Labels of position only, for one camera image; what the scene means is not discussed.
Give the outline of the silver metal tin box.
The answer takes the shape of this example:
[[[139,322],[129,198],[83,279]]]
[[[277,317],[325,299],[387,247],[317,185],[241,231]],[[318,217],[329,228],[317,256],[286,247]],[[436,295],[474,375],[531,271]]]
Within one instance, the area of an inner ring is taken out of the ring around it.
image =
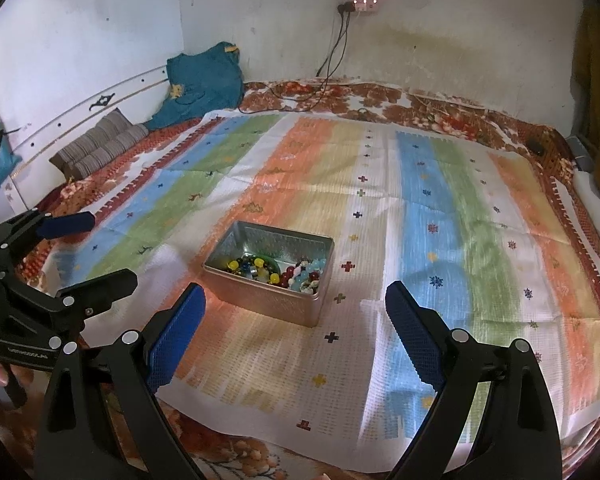
[[[207,287],[228,304],[270,318],[317,326],[330,280],[330,237],[235,221],[202,265]],[[247,254],[273,258],[280,273],[249,269]]]

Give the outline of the green jade bangle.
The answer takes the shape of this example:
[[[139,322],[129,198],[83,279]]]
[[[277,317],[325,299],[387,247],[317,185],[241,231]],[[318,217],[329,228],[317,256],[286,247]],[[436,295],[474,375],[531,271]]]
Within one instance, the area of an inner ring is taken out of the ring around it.
[[[249,269],[264,269],[268,273],[280,273],[279,264],[268,256],[247,254],[242,257],[242,263],[248,266]]]

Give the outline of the white headboard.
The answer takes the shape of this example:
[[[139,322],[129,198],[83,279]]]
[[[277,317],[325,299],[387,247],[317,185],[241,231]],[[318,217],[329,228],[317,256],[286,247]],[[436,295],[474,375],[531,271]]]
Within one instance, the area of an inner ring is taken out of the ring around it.
[[[61,184],[64,175],[50,162],[59,150],[113,110],[120,110],[132,124],[146,122],[166,98],[168,87],[166,68],[158,66],[89,96],[47,122],[18,131],[14,153],[21,162],[0,192],[8,213],[20,214],[35,206]]]

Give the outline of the red floral bedsheet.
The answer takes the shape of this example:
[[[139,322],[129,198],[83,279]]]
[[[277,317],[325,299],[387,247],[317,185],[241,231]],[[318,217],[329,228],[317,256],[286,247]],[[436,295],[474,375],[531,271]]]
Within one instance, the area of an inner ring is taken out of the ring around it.
[[[136,156],[163,148],[179,134],[219,114],[338,118],[362,124],[412,128],[451,140],[474,142],[494,151],[518,154],[530,162],[542,185],[562,186],[560,192],[550,196],[550,202],[565,222],[581,230],[583,248],[590,254],[593,266],[600,271],[600,234],[574,186],[576,163],[560,133],[474,103],[425,96],[380,84],[333,84],[317,94],[311,94],[307,86],[298,82],[280,84],[275,91],[268,90],[264,84],[250,84],[238,110],[216,110],[203,118],[149,133],[134,148],[91,176],[64,185],[50,196],[45,209],[58,216],[91,211],[96,228],[98,217],[93,210],[94,203],[126,188]],[[57,292],[60,288],[54,289],[48,284],[45,263],[58,245],[80,240],[90,233],[38,244],[18,266],[18,276],[42,292]],[[383,477],[393,467],[381,472],[339,468],[263,440],[242,434],[221,434],[196,420],[180,419],[168,404],[159,400],[181,444],[210,479],[312,479],[321,476],[373,479]],[[600,416],[570,437],[559,435],[562,439],[562,473],[570,478],[600,444]]]

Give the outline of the striped grey pillow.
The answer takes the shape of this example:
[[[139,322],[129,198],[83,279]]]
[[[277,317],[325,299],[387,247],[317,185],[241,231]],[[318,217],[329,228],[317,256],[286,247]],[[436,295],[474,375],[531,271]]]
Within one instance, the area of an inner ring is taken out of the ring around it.
[[[82,180],[134,148],[146,136],[148,129],[144,125],[132,125],[116,108],[58,151],[50,163],[67,181]]]

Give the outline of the striped colourful mat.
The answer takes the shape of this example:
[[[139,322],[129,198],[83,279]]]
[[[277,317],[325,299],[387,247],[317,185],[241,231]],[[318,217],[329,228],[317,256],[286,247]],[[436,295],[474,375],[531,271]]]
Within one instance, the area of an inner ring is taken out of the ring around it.
[[[490,344],[530,341],[557,425],[600,416],[600,271],[583,234],[522,156],[390,125],[297,114],[219,114],[133,160],[94,203],[96,228],[58,245],[51,288],[128,268],[134,295],[88,323],[106,344],[204,286],[207,309],[159,398],[180,419],[339,468],[390,469],[434,400],[386,315],[387,286]],[[313,236],[329,278],[309,302],[206,263],[237,221]]]

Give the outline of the teal cloth garment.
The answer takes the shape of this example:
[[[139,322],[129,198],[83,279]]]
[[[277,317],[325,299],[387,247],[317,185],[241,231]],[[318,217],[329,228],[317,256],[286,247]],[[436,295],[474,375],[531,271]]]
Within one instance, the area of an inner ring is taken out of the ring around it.
[[[169,94],[144,126],[158,130],[204,117],[212,110],[238,107],[245,92],[239,55],[237,46],[221,41],[195,55],[169,58]]]

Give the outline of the white wall power socket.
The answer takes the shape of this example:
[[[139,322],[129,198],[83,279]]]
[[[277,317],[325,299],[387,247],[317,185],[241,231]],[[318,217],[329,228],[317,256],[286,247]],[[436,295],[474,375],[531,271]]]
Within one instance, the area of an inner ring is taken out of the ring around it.
[[[372,14],[379,9],[379,0],[339,0],[340,13]]]

